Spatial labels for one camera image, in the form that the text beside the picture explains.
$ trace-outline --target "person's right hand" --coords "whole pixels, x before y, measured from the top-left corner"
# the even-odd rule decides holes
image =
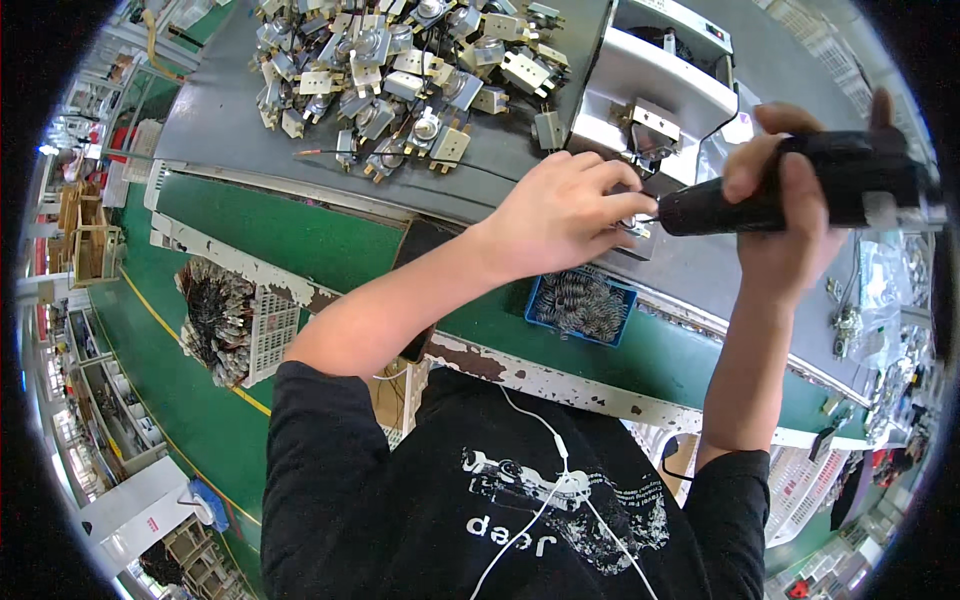
[[[605,195],[618,183],[628,192]],[[640,177],[621,160],[557,152],[527,173],[500,207],[464,234],[486,256],[492,275],[507,282],[563,271],[614,246],[634,245],[612,224],[652,214],[657,201],[640,194]]]
[[[879,90],[874,98],[871,128],[890,127],[892,112],[889,94]],[[733,204],[756,191],[767,161],[784,133],[824,129],[808,112],[788,104],[761,105],[754,115],[767,133],[737,149],[724,165],[724,196]],[[849,232],[829,227],[827,200],[813,165],[805,156],[788,154],[780,160],[779,168],[786,231],[737,236],[743,271],[740,291],[792,311],[836,257]]]

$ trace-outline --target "person's left hand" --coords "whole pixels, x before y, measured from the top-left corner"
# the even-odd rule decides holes
[[[608,192],[618,183],[630,191]],[[638,213],[654,214],[657,201],[640,194],[639,175],[620,160],[586,152],[549,156],[527,173],[503,204],[464,234],[501,282],[571,269],[634,238],[612,228]]]

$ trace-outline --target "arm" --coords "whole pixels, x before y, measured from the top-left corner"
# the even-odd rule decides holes
[[[605,196],[615,184],[631,191]],[[558,152],[531,170],[481,223],[336,300],[300,332],[285,360],[369,378],[428,325],[490,290],[632,246],[617,220],[656,211],[624,162]]]
[[[871,127],[888,127],[892,112],[888,94],[880,90]],[[724,195],[734,204],[754,193],[782,133],[823,129],[789,105],[757,107],[756,120],[768,134],[746,144],[724,165]],[[787,231],[737,238],[743,276],[704,401],[698,471],[729,452],[769,451],[780,418],[794,312],[848,237],[845,230],[829,228],[827,201],[809,160],[790,154],[779,168]]]

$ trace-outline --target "blue plastic bin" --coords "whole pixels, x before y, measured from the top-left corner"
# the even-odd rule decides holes
[[[573,271],[576,271],[578,273],[584,272],[583,269],[573,269]],[[586,336],[583,333],[580,333],[579,331],[568,331],[567,333],[569,335],[575,335],[578,338],[587,340],[588,342],[593,342],[594,344],[602,344],[603,346],[616,348],[620,346],[620,340],[623,339],[623,332],[627,328],[627,321],[630,320],[630,315],[634,312],[633,309],[634,309],[634,305],[636,304],[636,290],[633,290],[630,287],[628,287],[626,284],[621,283],[615,279],[611,279],[609,277],[606,278],[606,281],[613,287],[618,287],[621,290],[623,290],[623,311],[624,311],[623,323],[620,324],[620,330],[616,332],[616,336],[613,338],[613,341],[603,342],[596,338],[591,338],[589,336]],[[549,329],[553,329],[554,331],[560,332],[560,330],[557,327],[553,326],[552,324],[547,324],[537,319],[537,311],[534,310],[534,300],[537,299],[537,293],[540,291],[540,286],[542,285],[542,283],[543,283],[543,276],[537,276],[537,279],[534,281],[534,289],[530,292],[530,298],[527,299],[527,307],[523,311],[523,319],[525,319],[527,323],[532,323],[534,325],[539,325],[541,327],[547,327]]]

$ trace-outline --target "gray workbench surface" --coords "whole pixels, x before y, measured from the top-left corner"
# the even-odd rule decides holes
[[[425,163],[416,168],[405,165],[375,185],[362,177],[362,164],[347,174],[332,156],[293,159],[293,152],[331,148],[340,126],[329,114],[319,126],[308,127],[304,139],[293,140],[279,126],[276,131],[263,127],[254,100],[263,77],[248,68],[259,21],[250,12],[252,0],[237,0],[237,4],[174,103],[155,157],[307,181],[462,223],[483,219],[509,193],[513,186],[509,181],[463,166],[444,176],[427,170]],[[573,71],[554,101],[568,123],[606,25],[607,4],[577,0],[550,4],[566,18],[566,29],[559,30],[552,43],[566,53]],[[862,128],[852,104],[820,63],[753,2],[684,0],[684,4],[730,32],[737,64],[734,75],[764,102],[793,102],[832,129]],[[528,122],[529,116],[521,111],[496,116],[474,113],[472,141],[464,160],[519,179],[542,158],[530,138]],[[621,255],[612,260],[618,270],[639,282],[723,319],[730,317],[740,278],[732,236],[662,235],[654,260],[640,263]],[[828,274],[846,282],[851,268],[848,245]],[[833,336],[827,322],[833,305],[822,283],[820,288],[798,311],[791,351],[852,385],[856,366],[831,356]]]

